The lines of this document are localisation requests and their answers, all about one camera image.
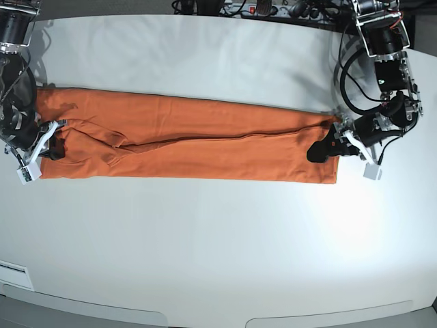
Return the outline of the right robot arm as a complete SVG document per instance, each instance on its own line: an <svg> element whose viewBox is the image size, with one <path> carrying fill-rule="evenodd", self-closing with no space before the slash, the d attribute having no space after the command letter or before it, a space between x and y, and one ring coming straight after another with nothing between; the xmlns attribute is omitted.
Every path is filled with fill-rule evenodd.
<svg viewBox="0 0 437 328"><path fill-rule="evenodd" d="M33 152L56 161L65 157L56 132L65 120L42 122L36 111L37 83L29 44L40 1L1 2L1 140L21 167Z"/></svg>

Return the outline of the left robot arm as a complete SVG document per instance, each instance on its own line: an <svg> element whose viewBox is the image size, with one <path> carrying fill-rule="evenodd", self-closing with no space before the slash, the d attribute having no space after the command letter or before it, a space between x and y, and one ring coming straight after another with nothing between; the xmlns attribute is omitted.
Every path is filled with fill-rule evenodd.
<svg viewBox="0 0 437 328"><path fill-rule="evenodd" d="M324 163L335 156L360 156L369 168L379 168L370 147L394 142L411 131L423 115L419 90L412 77L406 49L410 40L398 1L310 1L308 13L319 11L345 30L355 28L360 46L347 61L339 60L339 91L347 108L358 115L342 116L328 134L307 151L307 160ZM349 69L362 55L373 61L380 97L376 106L360 109L346 91Z"/></svg>

